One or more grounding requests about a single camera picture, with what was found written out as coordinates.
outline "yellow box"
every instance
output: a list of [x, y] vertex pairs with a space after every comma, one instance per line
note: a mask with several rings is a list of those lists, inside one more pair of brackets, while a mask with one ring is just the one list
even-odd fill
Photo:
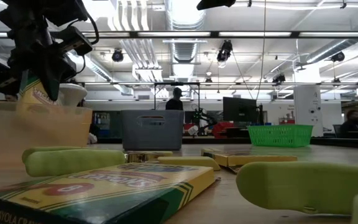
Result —
[[126, 151], [127, 162], [157, 162], [160, 156], [172, 156], [172, 151]]
[[91, 120], [89, 108], [0, 101], [0, 170], [24, 170], [28, 148], [86, 147]]
[[20, 87], [21, 102], [30, 104], [62, 105], [62, 101], [52, 101], [41, 80], [35, 75], [23, 75]]
[[0, 189], [0, 223], [162, 223], [214, 182], [210, 167], [129, 163]]
[[220, 166], [233, 167], [243, 166], [250, 162], [278, 162], [297, 161], [296, 156], [275, 156], [275, 155], [251, 155], [250, 151], [220, 151], [217, 149], [203, 149], [203, 156], [213, 158]]

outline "desk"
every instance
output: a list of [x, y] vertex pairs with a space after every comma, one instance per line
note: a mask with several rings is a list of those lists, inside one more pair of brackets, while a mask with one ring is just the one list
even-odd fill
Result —
[[[122, 149], [120, 144], [99, 144], [98, 148]], [[203, 147], [217, 149], [258, 150], [264, 154], [296, 154], [300, 160], [358, 164], [358, 149], [332, 146], [310, 146], [306, 148], [252, 147], [251, 145], [183, 145], [176, 156], [198, 156]], [[332, 215], [307, 215], [288, 210], [266, 210], [241, 197], [237, 190], [236, 176], [227, 171], [215, 172], [221, 180], [210, 186], [188, 205], [183, 207], [166, 223], [168, 224], [345, 224], [349, 217]], [[33, 178], [28, 177], [23, 167], [0, 169], [0, 186], [16, 184]]]

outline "crayola logo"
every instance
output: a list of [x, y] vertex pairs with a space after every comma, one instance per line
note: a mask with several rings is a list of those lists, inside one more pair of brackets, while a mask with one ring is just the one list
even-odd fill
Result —
[[89, 174], [71, 175], [70, 179], [87, 179], [94, 181], [105, 180], [117, 184], [125, 184], [128, 187], [147, 187], [150, 184], [160, 182], [165, 177], [153, 174], [140, 174], [134, 172], [114, 172], [108, 170], [92, 170]]
[[123, 164], [118, 166], [119, 169], [133, 170], [140, 172], [183, 172], [198, 170], [194, 167], [187, 166], [161, 166], [158, 164]]

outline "black camera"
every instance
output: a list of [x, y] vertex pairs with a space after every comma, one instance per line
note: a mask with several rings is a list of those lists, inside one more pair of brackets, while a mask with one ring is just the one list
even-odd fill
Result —
[[230, 52], [233, 50], [233, 45], [230, 40], [224, 40], [221, 49], [219, 50], [217, 60], [218, 62], [225, 62], [230, 57]]
[[345, 54], [343, 52], [339, 52], [338, 54], [332, 56], [330, 58], [333, 62], [342, 62], [345, 60]]
[[231, 7], [236, 0], [201, 0], [197, 5], [198, 10], [210, 9], [213, 7]]
[[122, 50], [115, 49], [111, 59], [113, 60], [113, 62], [122, 62], [124, 60], [124, 55], [122, 54]]

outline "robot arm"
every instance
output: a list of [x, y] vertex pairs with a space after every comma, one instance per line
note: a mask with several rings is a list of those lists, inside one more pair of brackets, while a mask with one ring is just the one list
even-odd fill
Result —
[[210, 126], [214, 126], [215, 124], [217, 124], [218, 122], [216, 122], [215, 118], [213, 118], [212, 116], [206, 114], [203, 112], [203, 109], [195, 109], [195, 113], [193, 116], [193, 123], [199, 125], [200, 120], [206, 121], [207, 125], [202, 126], [199, 128], [199, 131], [204, 130]]
[[[19, 92], [22, 75], [27, 73], [40, 79], [49, 98], [57, 100], [59, 84], [76, 75], [76, 65], [66, 52], [75, 50], [79, 56], [92, 51], [98, 41], [94, 20], [82, 0], [3, 0], [7, 8], [0, 12], [0, 21], [11, 30], [7, 36], [15, 48], [5, 66], [0, 63], [0, 93], [15, 95]], [[77, 28], [68, 26], [55, 38], [48, 31], [47, 20], [56, 26], [71, 21], [90, 19], [96, 40], [90, 42]]]

